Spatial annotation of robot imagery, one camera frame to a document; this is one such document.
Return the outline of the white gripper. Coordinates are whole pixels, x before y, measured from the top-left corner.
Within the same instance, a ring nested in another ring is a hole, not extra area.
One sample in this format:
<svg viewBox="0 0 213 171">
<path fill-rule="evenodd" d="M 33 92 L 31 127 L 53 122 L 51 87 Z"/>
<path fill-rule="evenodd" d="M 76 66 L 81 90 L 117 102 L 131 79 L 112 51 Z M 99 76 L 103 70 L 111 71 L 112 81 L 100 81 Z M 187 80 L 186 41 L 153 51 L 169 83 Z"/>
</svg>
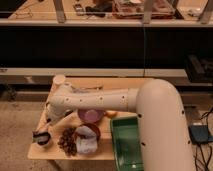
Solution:
<svg viewBox="0 0 213 171">
<path fill-rule="evenodd" d="M 39 145 L 45 145 L 50 139 L 50 134 L 47 132 L 50 126 L 54 126 L 63 118 L 63 115 L 45 114 L 43 122 L 33 133 L 33 141 Z"/>
</svg>

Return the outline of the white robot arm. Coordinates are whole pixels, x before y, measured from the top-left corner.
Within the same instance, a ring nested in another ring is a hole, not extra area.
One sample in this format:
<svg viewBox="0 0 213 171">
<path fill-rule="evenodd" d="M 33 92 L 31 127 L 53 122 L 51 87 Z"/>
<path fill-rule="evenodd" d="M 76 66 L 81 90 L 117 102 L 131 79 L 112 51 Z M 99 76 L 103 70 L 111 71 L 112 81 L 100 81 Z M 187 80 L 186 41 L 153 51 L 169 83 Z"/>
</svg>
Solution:
<svg viewBox="0 0 213 171">
<path fill-rule="evenodd" d="M 183 102 L 170 82 L 149 79 L 138 88 L 85 93 L 75 93 L 65 82 L 50 96 L 45 119 L 55 124 L 76 109 L 136 114 L 145 171 L 195 171 Z"/>
</svg>

